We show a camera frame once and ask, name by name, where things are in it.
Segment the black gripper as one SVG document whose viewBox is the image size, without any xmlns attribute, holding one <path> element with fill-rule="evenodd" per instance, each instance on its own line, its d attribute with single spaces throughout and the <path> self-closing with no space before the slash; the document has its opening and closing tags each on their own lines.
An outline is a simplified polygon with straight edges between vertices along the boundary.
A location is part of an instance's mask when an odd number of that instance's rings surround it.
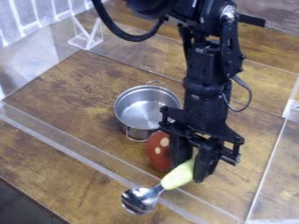
<svg viewBox="0 0 299 224">
<path fill-rule="evenodd" d="M 195 156 L 192 178 L 196 183 L 213 173 L 219 160 L 235 165 L 239 162 L 239 146 L 244 138 L 227 125 L 231 85 L 213 92 L 193 93 L 185 89 L 183 109 L 163 106 L 160 130 L 171 137 L 172 167 Z"/>
</svg>

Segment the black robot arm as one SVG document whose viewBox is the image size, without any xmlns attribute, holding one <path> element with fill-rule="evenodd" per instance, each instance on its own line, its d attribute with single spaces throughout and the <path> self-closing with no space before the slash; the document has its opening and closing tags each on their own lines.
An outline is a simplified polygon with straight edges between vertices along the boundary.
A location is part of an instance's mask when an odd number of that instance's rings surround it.
<svg viewBox="0 0 299 224">
<path fill-rule="evenodd" d="M 192 179 L 201 182 L 220 160 L 239 162 L 244 138 L 227 125 L 232 82 L 244 55 L 239 49 L 239 16 L 232 0 L 127 0 L 145 19 L 176 20 L 187 76 L 183 108 L 161 107 L 160 130 L 171 138 L 172 164 L 193 159 Z M 191 149 L 200 152 L 192 157 Z"/>
</svg>

